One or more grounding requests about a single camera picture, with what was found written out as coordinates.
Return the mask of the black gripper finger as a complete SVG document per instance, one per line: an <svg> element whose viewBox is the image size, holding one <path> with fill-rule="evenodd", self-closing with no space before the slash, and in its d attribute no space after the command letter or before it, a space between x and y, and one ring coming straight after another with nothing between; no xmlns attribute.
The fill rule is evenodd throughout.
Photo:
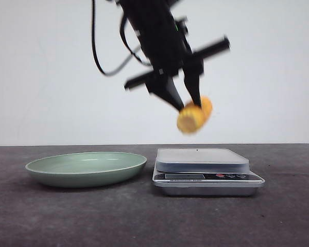
<svg viewBox="0 0 309 247"><path fill-rule="evenodd" d="M201 108L199 91L200 76L203 74L203 60L193 60L183 67L184 84L188 90L194 105Z"/></svg>
<svg viewBox="0 0 309 247"><path fill-rule="evenodd" d="M146 83L149 93L155 94L172 105L177 111L183 109L183 102L174 85L173 78L167 75L155 76Z"/></svg>

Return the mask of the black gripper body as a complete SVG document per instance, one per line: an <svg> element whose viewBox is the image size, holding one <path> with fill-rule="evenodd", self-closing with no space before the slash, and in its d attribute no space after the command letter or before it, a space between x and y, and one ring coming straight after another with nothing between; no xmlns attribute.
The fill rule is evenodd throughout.
<svg viewBox="0 0 309 247"><path fill-rule="evenodd" d="M224 37L214 44L192 51L186 39L186 19L176 20L171 13L171 7L175 3L176 1L117 1L123 10L119 31L123 43L127 43L125 25L129 22L152 67L152 71L129 79L125 88L145 84L155 76L174 77L191 61L204 61L230 48L228 38Z"/></svg>

